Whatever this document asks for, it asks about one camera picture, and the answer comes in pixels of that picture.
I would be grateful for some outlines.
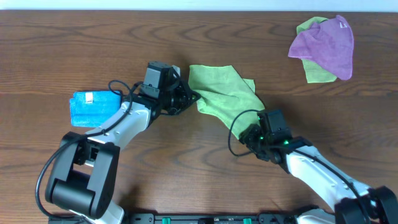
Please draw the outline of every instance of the wooden table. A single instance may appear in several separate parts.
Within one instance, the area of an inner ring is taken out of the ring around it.
[[[308,84],[301,61],[287,57],[295,28],[335,15],[1,11],[0,223],[46,221],[34,200],[39,171],[65,133],[88,130],[71,128],[73,92],[143,80],[150,60],[178,65],[186,77],[192,64],[233,65],[255,79],[269,108],[283,110],[295,135],[354,178],[398,192],[398,14],[341,13],[354,32],[353,77]],[[233,157],[227,135],[196,106],[159,118],[121,154],[113,199],[159,213],[327,208],[279,166]],[[236,140],[233,148],[245,150]]]

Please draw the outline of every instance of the purple fabric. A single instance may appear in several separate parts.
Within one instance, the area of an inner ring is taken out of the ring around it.
[[[290,46],[289,57],[311,60],[341,80],[353,74],[354,36],[343,16],[314,22],[298,34]]]

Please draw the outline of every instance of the towel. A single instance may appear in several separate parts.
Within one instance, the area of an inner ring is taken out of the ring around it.
[[[197,101],[198,111],[216,116],[228,128],[240,112],[264,109],[254,94],[254,80],[242,79],[232,66],[191,65],[188,84],[201,94]],[[234,123],[232,133],[239,139],[239,134],[255,123],[258,123],[255,112],[242,114]]]
[[[311,60],[339,79],[348,80],[353,73],[353,52],[351,27],[337,15],[299,33],[290,46],[289,57]]]
[[[121,97],[111,91],[76,92],[69,105],[72,126],[96,128],[120,109]]]
[[[324,17],[313,17],[297,27],[297,35],[305,30],[308,30],[313,23],[321,23],[327,21]],[[303,62],[303,67],[305,71],[305,77],[307,78],[307,83],[326,83],[334,82],[337,76],[326,71],[320,65],[307,59],[301,59]]]

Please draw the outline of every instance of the white wall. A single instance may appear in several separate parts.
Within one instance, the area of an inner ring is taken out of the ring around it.
[[[398,0],[0,0],[0,9],[398,12]]]

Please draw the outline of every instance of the green fabric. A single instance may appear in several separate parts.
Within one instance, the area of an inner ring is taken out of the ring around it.
[[[324,17],[313,17],[303,22],[297,27],[297,35],[309,29],[314,22],[321,23],[326,20],[328,19]],[[323,69],[321,66],[319,66],[317,63],[313,61],[302,59],[302,62],[305,70],[305,76],[307,78],[307,83],[334,82],[337,79],[337,77],[334,74],[326,71],[325,69]]]
[[[188,84],[201,94],[197,101],[198,111],[216,116],[228,128],[240,112],[264,109],[254,94],[254,80],[242,79],[232,66],[191,65]],[[236,120],[232,133],[239,139],[239,134],[254,123],[258,123],[257,114],[244,113]]]

